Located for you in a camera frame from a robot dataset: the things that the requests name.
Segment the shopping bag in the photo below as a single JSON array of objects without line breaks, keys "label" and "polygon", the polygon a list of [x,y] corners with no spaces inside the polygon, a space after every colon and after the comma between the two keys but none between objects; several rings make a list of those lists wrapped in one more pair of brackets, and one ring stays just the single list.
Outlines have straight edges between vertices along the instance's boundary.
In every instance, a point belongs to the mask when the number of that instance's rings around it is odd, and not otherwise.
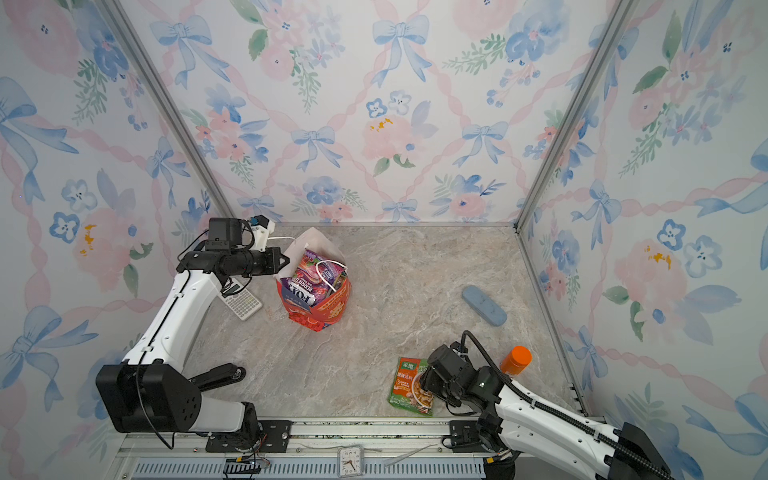
[{"label": "shopping bag", "polygon": [[352,284],[349,282],[346,272],[342,273],[341,286],[337,287],[336,292],[331,293],[315,305],[309,306],[307,302],[288,290],[280,281],[282,278],[293,276],[305,250],[312,250],[328,260],[335,260],[344,264],[346,261],[336,245],[313,227],[299,235],[283,252],[286,257],[290,258],[290,262],[274,275],[277,292],[288,312],[288,318],[308,329],[319,332],[341,320],[341,315],[344,313],[347,300],[352,292]]}]

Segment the calculator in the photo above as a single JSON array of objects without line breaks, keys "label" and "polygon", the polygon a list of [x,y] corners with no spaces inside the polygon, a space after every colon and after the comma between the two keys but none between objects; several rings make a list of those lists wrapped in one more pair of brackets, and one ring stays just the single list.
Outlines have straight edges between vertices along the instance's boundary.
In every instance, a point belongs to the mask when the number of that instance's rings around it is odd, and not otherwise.
[{"label": "calculator", "polygon": [[[227,289],[227,292],[236,292],[243,288],[242,283],[238,282],[234,278],[231,280],[232,285],[229,289]],[[259,301],[259,299],[257,299],[250,291],[248,291],[248,289],[243,289],[242,292],[232,296],[223,296],[221,292],[219,292],[219,298],[221,298],[224,304],[230,307],[230,309],[235,312],[235,315],[240,317],[240,319],[243,321],[247,320],[251,315],[258,312],[262,307],[262,303]]]}]

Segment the floral wallpaper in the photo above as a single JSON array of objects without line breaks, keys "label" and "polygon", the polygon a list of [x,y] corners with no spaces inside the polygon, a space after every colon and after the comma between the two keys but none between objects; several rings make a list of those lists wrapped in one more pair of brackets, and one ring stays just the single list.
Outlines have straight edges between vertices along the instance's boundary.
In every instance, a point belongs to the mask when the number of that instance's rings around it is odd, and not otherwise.
[{"label": "floral wallpaper", "polygon": [[0,45],[0,477],[101,478],[96,374],[214,208],[91,2],[2,0]]},{"label": "floral wallpaper", "polygon": [[640,0],[523,226],[591,411],[678,479],[768,478],[766,20]]},{"label": "floral wallpaper", "polygon": [[122,5],[234,211],[465,223],[518,217],[614,2]]}]

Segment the purple snack bag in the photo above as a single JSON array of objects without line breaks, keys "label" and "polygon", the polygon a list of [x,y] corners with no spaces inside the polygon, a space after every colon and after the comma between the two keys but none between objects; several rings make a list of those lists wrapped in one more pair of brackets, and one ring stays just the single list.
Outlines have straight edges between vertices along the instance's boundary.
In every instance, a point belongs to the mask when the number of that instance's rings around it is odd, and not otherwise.
[{"label": "purple snack bag", "polygon": [[331,285],[344,272],[343,267],[331,262],[321,263],[316,268],[316,265],[323,260],[326,260],[326,258],[314,253],[312,250],[306,250],[293,277],[291,279],[283,279],[283,285],[300,299],[304,300],[309,306],[322,302],[328,295],[333,293],[331,288],[317,275],[318,270],[320,275]]}]

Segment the metal frame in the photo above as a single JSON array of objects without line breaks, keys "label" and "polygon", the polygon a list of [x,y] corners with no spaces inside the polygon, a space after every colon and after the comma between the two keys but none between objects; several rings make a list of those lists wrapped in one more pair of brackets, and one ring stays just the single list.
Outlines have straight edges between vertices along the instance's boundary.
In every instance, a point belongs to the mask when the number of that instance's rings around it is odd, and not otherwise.
[{"label": "metal frame", "polygon": [[589,409],[587,408],[586,402],[584,401],[584,392],[581,391],[581,386],[576,381],[576,379],[578,378],[576,376],[576,372],[573,370],[573,366],[571,365],[571,362],[568,361],[568,356],[565,354],[565,349],[563,348],[562,339],[560,338],[560,335],[558,334],[558,329],[554,324],[554,317],[549,311],[547,302],[544,299],[544,294],[541,292],[541,289],[538,287],[538,284],[535,282],[535,279],[538,278],[538,275],[533,269],[533,263],[531,263],[531,255],[528,253],[528,250],[526,250],[527,247],[525,246],[525,242],[523,241],[522,237],[520,237],[519,234],[515,234],[515,238],[517,238],[518,246],[520,247],[520,253],[522,254],[522,257],[523,257],[523,263],[525,263],[525,269],[528,271],[528,279],[531,281],[531,287],[533,288],[533,291],[536,294],[536,300],[538,300],[538,305],[541,307],[541,311],[544,314],[545,323],[547,324],[547,328],[549,329],[549,335],[552,337],[552,342],[554,343],[554,349],[558,351],[560,364],[562,364],[565,374],[571,380],[571,389],[574,391],[576,395],[576,402],[578,402],[579,406],[581,407],[581,411],[584,413],[584,415],[590,416],[592,415],[592,412],[590,412]]},{"label": "metal frame", "polygon": [[210,199],[219,210],[219,215],[237,218],[229,202],[227,202],[227,198],[224,196],[221,188],[219,188],[219,183],[214,178],[213,172],[208,167],[205,159],[200,155],[192,133],[187,129],[176,103],[165,88],[165,85],[163,85],[160,74],[152,64],[141,40],[139,40],[134,26],[120,4],[120,0],[97,0],[96,6],[101,12],[101,16],[104,17],[104,20],[109,25],[109,28],[118,37],[118,41],[125,50],[126,56],[139,71],[147,90],[160,109],[165,121],[168,122],[170,130],[184,149],[184,153],[187,155],[192,168],[208,190]]},{"label": "metal frame", "polygon": [[531,279],[531,283],[533,283],[533,290],[536,292],[539,305],[541,306],[541,310],[544,312],[547,327],[549,327],[549,332],[552,335],[555,348],[558,350],[558,354],[560,355],[565,372],[571,377],[574,391],[578,397],[577,400],[581,404],[581,408],[586,415],[590,415],[591,413],[589,412],[589,408],[584,402],[584,392],[581,391],[581,385],[577,381],[578,377],[575,375],[571,361],[565,354],[562,339],[560,338],[560,335],[558,334],[557,328],[554,324],[554,317],[552,316],[551,311],[547,306],[547,302],[545,301],[544,295],[541,293],[541,289],[535,282],[535,279],[538,277],[531,262],[531,255],[528,252],[525,241],[521,235],[528,231],[528,225],[533,221],[533,213],[536,209],[536,206],[538,205],[539,200],[541,199],[541,195],[546,189],[548,179],[552,175],[552,172],[557,165],[558,159],[564,153],[566,142],[571,136],[571,132],[573,132],[573,130],[578,126],[578,122],[584,113],[584,109],[586,109],[587,104],[592,98],[594,90],[598,85],[598,80],[601,78],[608,62],[611,59],[611,56],[614,54],[618,43],[621,40],[621,36],[623,35],[627,26],[627,23],[629,22],[631,14],[636,7],[637,0],[618,0],[616,9],[608,19],[605,33],[600,40],[600,44],[595,49],[594,55],[592,56],[590,63],[584,71],[584,80],[581,82],[581,85],[576,90],[576,94],[571,99],[571,103],[568,105],[568,109],[565,112],[563,125],[558,130],[558,134],[554,138],[552,147],[549,150],[550,153],[542,164],[536,178],[534,179],[533,186],[531,187],[531,191],[525,200],[525,204],[523,205],[523,209],[520,213],[520,217],[518,218],[518,222],[515,224],[515,232],[518,238],[518,245],[520,246],[520,251],[522,252],[525,268],[528,270],[528,276]]},{"label": "metal frame", "polygon": [[[286,419],[265,417],[263,420]],[[384,458],[391,458],[411,452],[421,447],[426,449],[408,457],[410,462],[467,462],[487,457],[483,453],[454,453],[444,449],[440,443],[443,435],[449,434],[448,423],[456,417],[402,418],[402,417],[296,417],[293,422],[291,438],[286,453],[270,453],[266,456],[278,462],[305,462],[307,460],[333,459],[337,449],[346,445],[362,445],[366,448],[366,462],[377,463]],[[207,439],[195,434],[176,434],[176,444],[170,452],[152,434],[126,435],[118,453],[104,477],[105,480],[125,480],[131,478],[141,462],[156,458],[178,459],[223,459],[236,455],[225,453],[207,453]],[[563,472],[532,455],[521,454],[516,462],[518,470],[547,472],[547,478],[570,478]],[[415,475],[403,475],[400,478],[415,478]]]},{"label": "metal frame", "polygon": [[592,55],[592,59],[587,65],[587,69],[584,71],[584,80],[576,90],[576,94],[571,99],[571,103],[565,111],[563,124],[552,141],[549,154],[541,165],[541,169],[534,179],[528,198],[525,200],[523,210],[520,212],[520,217],[517,222],[518,232],[525,231],[526,224],[531,221],[538,200],[546,188],[547,180],[552,175],[552,172],[557,165],[558,158],[563,154],[566,142],[568,142],[568,138],[571,136],[571,132],[578,125],[581,115],[584,113],[584,109],[587,107],[592,92],[595,89],[597,80],[602,75],[607,63],[610,61],[611,56],[616,50],[616,47],[621,40],[621,36],[624,33],[624,28],[635,7],[637,7],[637,0],[618,0],[616,9],[608,19],[605,33],[600,40],[600,44],[595,49],[594,55]]}]

